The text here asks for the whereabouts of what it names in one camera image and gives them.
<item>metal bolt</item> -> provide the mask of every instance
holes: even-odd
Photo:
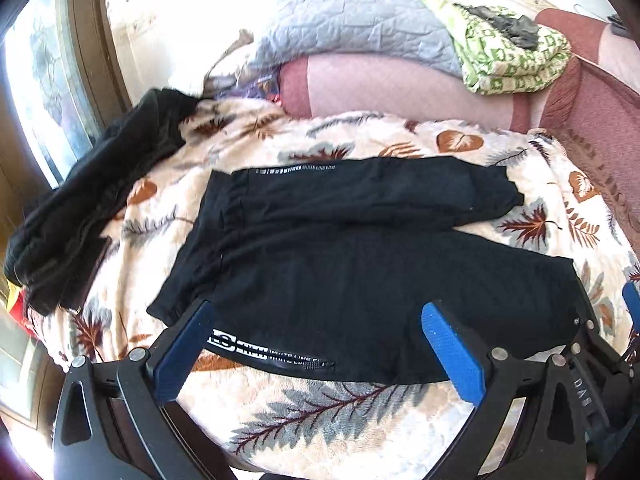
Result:
[[[140,361],[145,358],[146,350],[144,348],[134,348],[129,352],[129,359],[132,361]]]
[[[74,360],[71,361],[71,365],[73,368],[79,368],[82,365],[84,365],[85,362],[86,362],[86,357],[84,357],[83,355],[79,355],[74,357]]]
[[[500,348],[499,346],[497,346],[496,348],[491,350],[491,357],[493,357],[496,361],[504,361],[507,357],[509,357],[509,354],[507,354],[507,351],[504,348]]]
[[[551,361],[556,366],[564,366],[566,364],[566,359],[560,354],[553,354],[553,356],[551,357]]]

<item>pink pillow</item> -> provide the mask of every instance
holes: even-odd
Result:
[[[473,94],[440,70],[377,54],[317,54],[286,63],[280,95],[296,118],[374,110],[415,121],[462,119],[486,128],[529,129],[525,94]]]

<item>black pants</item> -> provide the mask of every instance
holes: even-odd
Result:
[[[523,197],[504,168],[452,157],[370,158],[213,173],[200,215],[148,312],[195,298],[206,348],[296,377],[428,383],[447,376],[420,325],[441,300],[489,346],[525,358],[590,309],[572,261],[451,229]]]

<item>fleece blanket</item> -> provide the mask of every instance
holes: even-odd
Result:
[[[601,333],[619,352],[628,346],[632,324],[622,286],[640,281],[640,265],[598,188],[545,130],[525,135],[376,112],[293,120],[271,102],[229,99],[201,102],[181,133],[186,145],[137,183],[126,208],[105,229],[113,243],[83,311],[58,310],[32,320],[65,368],[78,354],[94,362],[121,359],[162,331],[146,308],[192,228],[213,168],[231,172],[368,156],[452,155],[506,166],[524,206],[460,229],[523,251],[572,258]],[[206,351],[178,402],[233,464],[311,480],[422,478],[472,411],[449,382],[300,380]],[[497,466],[521,408],[514,403],[484,471]]]

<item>folded towel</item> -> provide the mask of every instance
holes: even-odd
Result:
[[[485,20],[447,0],[422,0],[451,35],[472,92],[503,94],[535,92],[558,79],[571,58],[571,46],[560,32],[541,25],[538,47],[513,44]],[[489,7],[503,16],[518,17],[504,7]]]

